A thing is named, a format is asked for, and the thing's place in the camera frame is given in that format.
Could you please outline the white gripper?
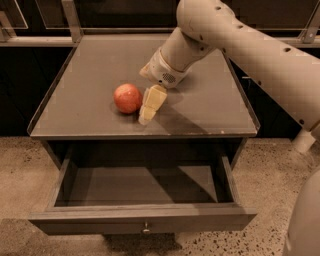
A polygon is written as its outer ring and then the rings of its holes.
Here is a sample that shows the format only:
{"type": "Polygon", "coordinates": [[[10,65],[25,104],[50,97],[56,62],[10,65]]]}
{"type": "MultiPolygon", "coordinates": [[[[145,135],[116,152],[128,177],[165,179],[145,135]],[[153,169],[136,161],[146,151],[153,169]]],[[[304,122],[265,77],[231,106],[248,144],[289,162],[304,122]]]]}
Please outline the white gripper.
{"type": "Polygon", "coordinates": [[[147,125],[165,102],[167,89],[176,87],[184,79],[187,72],[174,70],[163,59],[161,49],[158,48],[149,62],[139,71],[139,74],[153,84],[157,84],[146,89],[139,111],[139,123],[147,125]]]}

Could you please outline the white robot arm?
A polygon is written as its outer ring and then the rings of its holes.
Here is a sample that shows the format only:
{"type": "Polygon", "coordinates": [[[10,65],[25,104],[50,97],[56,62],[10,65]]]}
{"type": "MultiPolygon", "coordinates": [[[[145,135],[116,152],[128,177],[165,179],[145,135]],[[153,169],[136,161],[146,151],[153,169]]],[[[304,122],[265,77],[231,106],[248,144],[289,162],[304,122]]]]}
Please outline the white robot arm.
{"type": "Polygon", "coordinates": [[[144,93],[140,123],[152,120],[193,63],[218,49],[300,123],[300,151],[320,140],[318,58],[243,24],[220,0],[180,0],[176,17],[177,27],[140,70],[153,83],[144,93]]]}

